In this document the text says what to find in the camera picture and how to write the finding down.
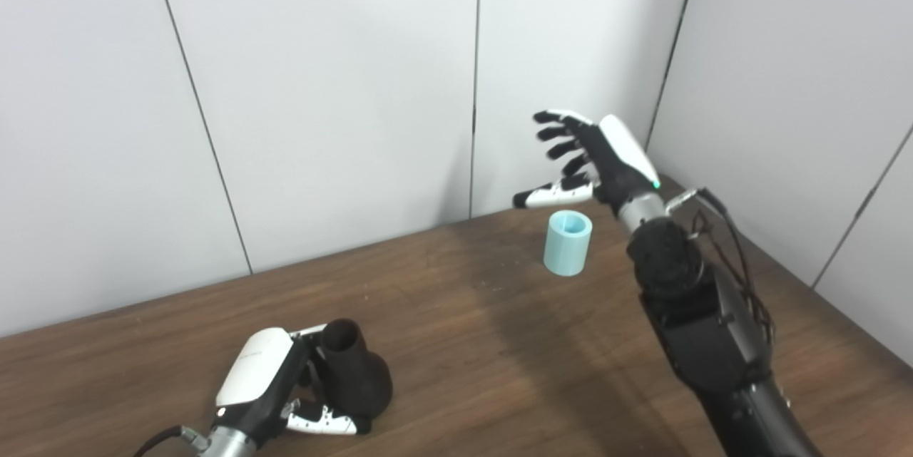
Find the blue cylinder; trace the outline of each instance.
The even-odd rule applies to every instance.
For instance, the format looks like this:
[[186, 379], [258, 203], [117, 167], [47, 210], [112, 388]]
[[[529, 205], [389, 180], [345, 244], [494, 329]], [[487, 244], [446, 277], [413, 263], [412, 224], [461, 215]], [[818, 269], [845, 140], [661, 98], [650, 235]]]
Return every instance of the blue cylinder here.
[[552, 213], [545, 236], [545, 268], [565, 277], [583, 271], [591, 233], [593, 221], [583, 213], [570, 210]]

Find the wooden table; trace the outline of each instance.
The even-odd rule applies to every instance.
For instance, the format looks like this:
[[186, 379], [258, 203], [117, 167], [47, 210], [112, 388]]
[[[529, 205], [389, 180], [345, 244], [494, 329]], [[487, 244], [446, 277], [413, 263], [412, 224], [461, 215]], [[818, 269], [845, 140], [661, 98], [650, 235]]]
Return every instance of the wooden table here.
[[[722, 455], [639, 307], [625, 234], [580, 210], [596, 229], [574, 278], [541, 264], [550, 212], [508, 211], [0, 339], [0, 453], [124, 457], [160, 428], [205, 430], [251, 334], [351, 317], [391, 367], [390, 409], [368, 436], [288, 433], [258, 455]], [[913, 455], [913, 371], [753, 246], [750, 261], [812, 440]]]

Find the robotic hand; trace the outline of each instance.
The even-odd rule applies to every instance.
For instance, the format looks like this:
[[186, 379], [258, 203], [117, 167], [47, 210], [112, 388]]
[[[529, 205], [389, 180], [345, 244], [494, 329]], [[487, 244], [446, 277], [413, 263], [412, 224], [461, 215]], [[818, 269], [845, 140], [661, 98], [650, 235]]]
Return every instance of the robotic hand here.
[[[562, 180], [516, 194], [515, 207], [557, 206], [594, 196], [619, 215], [635, 198], [655, 196], [658, 200], [656, 169], [625, 123], [615, 115], [606, 116], [597, 125], [573, 111], [547, 110], [536, 113], [534, 120], [549, 124], [537, 135], [542, 141], [570, 136], [549, 149], [549, 158], [558, 159], [576, 151], [580, 154], [562, 169]], [[588, 163], [596, 169], [594, 177], [579, 173]]]
[[[322, 401], [293, 399], [294, 387], [320, 380]], [[157, 434], [137, 451], [164, 438], [180, 437], [199, 457], [252, 457], [288, 428], [308, 434], [366, 434], [392, 397], [390, 372], [368, 352], [352, 320], [288, 333], [265, 328], [248, 339], [215, 396], [215, 420], [207, 436], [177, 426]]]
[[[581, 151], [563, 180], [514, 196], [515, 207], [569, 204], [596, 197], [612, 207], [630, 240], [627, 253], [641, 286], [641, 305], [675, 375], [694, 391], [729, 457], [821, 457], [805, 435], [770, 369], [772, 322], [754, 292], [739, 236], [725, 207], [705, 188], [664, 204], [656, 169], [621, 120], [598, 125], [565, 110], [534, 115], [550, 123], [542, 141], [570, 136], [548, 151], [551, 159]], [[588, 163], [594, 177], [580, 174]], [[743, 257], [741, 278], [705, 261], [694, 234], [670, 214], [697, 197], [730, 226]]]

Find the cable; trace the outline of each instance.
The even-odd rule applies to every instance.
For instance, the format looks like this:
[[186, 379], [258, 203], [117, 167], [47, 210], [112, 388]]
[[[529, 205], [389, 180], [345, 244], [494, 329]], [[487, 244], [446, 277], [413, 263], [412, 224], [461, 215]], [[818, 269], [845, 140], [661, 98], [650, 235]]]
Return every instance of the cable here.
[[710, 193], [710, 190], [707, 188], [698, 190], [697, 196], [699, 200], [703, 200], [711, 210], [716, 211], [721, 219], [726, 222], [726, 226], [733, 236], [736, 252], [739, 255], [741, 273], [736, 272], [735, 266], [733, 266], [733, 263], [726, 257], [726, 253], [724, 253], [720, 243], [713, 237], [712, 225], [710, 221], [707, 220], [707, 216], [705, 216], [703, 211], [699, 210], [698, 213], [695, 214], [694, 219], [691, 220], [691, 232], [697, 235], [705, 234], [708, 236], [714, 250], [717, 250], [717, 255], [720, 256], [720, 261], [723, 262], [723, 265], [726, 266], [728, 271], [733, 275], [735, 281], [741, 286], [741, 292], [749, 307], [751, 317], [754, 318], [755, 323], [759, 324], [764, 331], [764, 339], [767, 341], [767, 344], [773, 346], [773, 342], [776, 338], [776, 326], [773, 323], [773, 319], [770, 318], [770, 312], [767, 310], [766, 305], [760, 300], [760, 297], [758, 297], [757, 292], [755, 291], [754, 279], [751, 278], [748, 260], [745, 257], [745, 250], [741, 245], [740, 233], [733, 221], [733, 217], [730, 216], [730, 213], [722, 201], [720, 201], [720, 198], [717, 198], [713, 193]]
[[180, 427], [180, 425], [174, 425], [173, 427], [166, 428], [165, 430], [157, 433], [153, 437], [150, 437], [149, 441], [146, 441], [146, 443], [143, 443], [143, 446], [140, 447], [140, 450], [137, 450], [136, 453], [133, 454], [133, 457], [141, 457], [141, 455], [143, 455], [144, 453], [147, 453], [147, 451], [149, 451], [152, 447], [154, 447], [158, 443], [162, 443], [162, 441], [165, 441], [167, 438], [180, 437], [181, 428], [182, 427]]

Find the white wall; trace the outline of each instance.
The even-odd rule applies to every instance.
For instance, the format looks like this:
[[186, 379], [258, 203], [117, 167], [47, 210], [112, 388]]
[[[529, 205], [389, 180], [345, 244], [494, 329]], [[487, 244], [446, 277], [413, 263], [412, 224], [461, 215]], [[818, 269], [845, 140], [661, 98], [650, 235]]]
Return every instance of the white wall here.
[[[165, 0], [0, 0], [0, 334], [247, 273], [228, 196], [255, 271], [469, 216], [476, 0], [169, 2], [202, 113]], [[475, 213], [539, 109], [645, 137], [681, 3], [481, 0]]]
[[476, 0], [170, 0], [255, 271], [469, 216]]
[[163, 0], [0, 14], [0, 334], [247, 273]]
[[480, 0], [473, 216], [561, 177], [532, 113], [615, 113], [641, 142], [684, 0]]
[[913, 0], [688, 0], [649, 155], [811, 284], [913, 122]]
[[913, 148], [906, 145], [815, 291], [913, 365], [911, 205]]

